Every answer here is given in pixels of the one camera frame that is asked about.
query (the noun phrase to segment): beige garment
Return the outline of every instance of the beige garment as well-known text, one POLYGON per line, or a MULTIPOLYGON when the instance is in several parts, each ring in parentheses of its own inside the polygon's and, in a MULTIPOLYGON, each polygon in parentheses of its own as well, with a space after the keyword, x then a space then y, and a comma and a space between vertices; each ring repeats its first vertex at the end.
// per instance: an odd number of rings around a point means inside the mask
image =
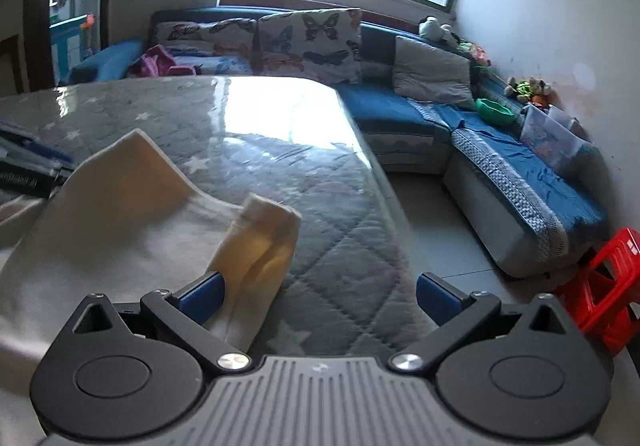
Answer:
POLYGON ((235 206, 199 191, 139 130, 82 163, 51 200, 0 207, 0 444, 42 437, 28 383, 85 295, 137 301, 218 270, 225 301, 204 326, 247 350, 299 227, 286 206, 254 195, 235 206))

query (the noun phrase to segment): quilted tablecloth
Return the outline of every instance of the quilted tablecloth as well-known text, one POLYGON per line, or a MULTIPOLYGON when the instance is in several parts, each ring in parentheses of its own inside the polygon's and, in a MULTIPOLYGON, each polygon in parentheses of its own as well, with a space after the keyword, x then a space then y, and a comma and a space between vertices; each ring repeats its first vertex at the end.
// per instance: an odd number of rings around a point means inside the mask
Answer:
POLYGON ((296 255, 254 359, 385 361, 434 328, 415 302, 386 179, 328 87, 258 76, 98 82, 4 98, 0 118, 77 162, 139 127, 207 194, 241 204, 254 192, 297 209, 296 255))

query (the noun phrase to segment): sofa backrest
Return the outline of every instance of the sofa backrest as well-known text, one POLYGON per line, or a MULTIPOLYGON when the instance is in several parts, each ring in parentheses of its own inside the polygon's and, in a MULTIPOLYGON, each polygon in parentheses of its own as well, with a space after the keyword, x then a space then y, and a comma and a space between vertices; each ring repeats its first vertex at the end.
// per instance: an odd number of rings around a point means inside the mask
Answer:
MULTIPOLYGON (((263 7, 242 7, 242 6, 221 6, 206 7, 203 9, 175 9, 161 10, 153 13, 149 30, 151 42, 156 25, 161 22, 200 22, 210 23, 226 20, 227 18, 251 18, 258 20, 263 16, 277 12, 287 12, 287 9, 268 9, 263 7)), ((469 60, 469 65, 473 66, 475 61, 465 52, 458 51, 443 43, 428 42, 418 35, 377 25, 374 23, 362 22, 361 26, 361 47, 360 55, 367 62, 393 66, 396 60, 396 36, 405 36, 423 43, 428 43, 448 52, 453 52, 469 60)))

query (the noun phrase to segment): red plastic stool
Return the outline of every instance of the red plastic stool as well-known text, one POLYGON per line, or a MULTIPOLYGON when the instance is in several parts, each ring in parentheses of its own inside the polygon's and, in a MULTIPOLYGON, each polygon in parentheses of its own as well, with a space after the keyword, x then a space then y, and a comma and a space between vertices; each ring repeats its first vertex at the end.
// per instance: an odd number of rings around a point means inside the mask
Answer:
POLYGON ((640 233, 620 230, 590 263, 556 290, 580 330, 617 354, 640 331, 629 304, 640 302, 640 233), (609 262, 608 278, 598 266, 609 262))

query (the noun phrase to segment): metal pivot bolt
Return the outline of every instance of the metal pivot bolt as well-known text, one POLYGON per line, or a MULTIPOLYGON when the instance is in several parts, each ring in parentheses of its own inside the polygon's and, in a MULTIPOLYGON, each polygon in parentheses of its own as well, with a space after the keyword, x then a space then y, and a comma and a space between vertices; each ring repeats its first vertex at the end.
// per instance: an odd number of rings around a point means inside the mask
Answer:
POLYGON ((245 368, 250 361, 249 356, 245 354, 230 352, 228 354, 222 354, 218 358, 218 366, 225 370, 241 370, 245 368))
POLYGON ((417 354, 398 354, 391 358, 391 364, 403 372, 414 372, 422 368, 424 360, 417 354))

